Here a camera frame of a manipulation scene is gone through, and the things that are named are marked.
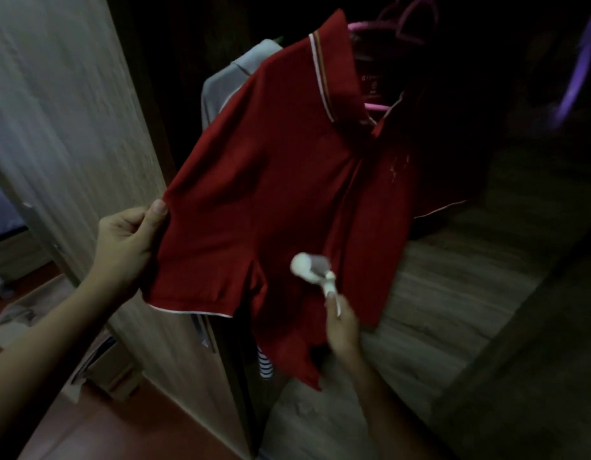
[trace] hand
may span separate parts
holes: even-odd
[[[129,299],[153,255],[153,240],[168,215],[162,200],[100,220],[96,257],[87,281]]]
[[[339,317],[336,316],[336,300],[340,301]],[[354,358],[360,358],[362,355],[359,345],[359,320],[344,295],[339,295],[338,298],[333,294],[328,295],[326,311],[327,342],[339,362],[348,367]]]

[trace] person's right arm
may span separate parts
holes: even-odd
[[[398,395],[366,362],[359,344],[359,320],[341,295],[336,316],[336,297],[326,301],[327,341],[349,374],[357,393],[368,432],[386,459],[445,459],[452,452],[400,400]]]

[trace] clothes hanger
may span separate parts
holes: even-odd
[[[413,14],[414,10],[423,6],[429,6],[430,11],[432,12],[434,26],[430,32],[431,35],[438,24],[439,14],[436,0],[413,0],[404,9],[397,21],[394,19],[385,19],[385,17],[388,17],[393,11],[400,9],[400,0],[395,0],[394,3],[385,6],[381,10],[375,21],[352,22],[347,25],[347,28],[350,32],[361,32],[364,30],[395,30],[395,38],[397,40],[401,40],[416,46],[423,46],[427,43],[426,39],[417,37],[415,35],[406,34],[403,31],[404,25],[406,24],[408,18]],[[368,111],[388,111],[390,109],[390,107],[387,105],[378,105],[376,103],[365,103],[364,105],[365,109]]]

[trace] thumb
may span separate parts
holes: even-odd
[[[337,302],[336,302],[337,298],[336,295],[330,293],[327,295],[327,299],[326,299],[326,312],[327,312],[327,322],[328,323],[333,323],[334,321],[336,321],[337,319]]]
[[[167,216],[167,205],[163,200],[155,200],[153,205],[146,210],[144,219],[134,235],[142,238],[146,243],[150,244]]]

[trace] person's left hand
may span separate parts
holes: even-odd
[[[167,215],[165,203],[155,200],[150,208],[130,208],[102,218],[88,280],[131,297],[138,289],[137,280],[151,259],[153,240]]]

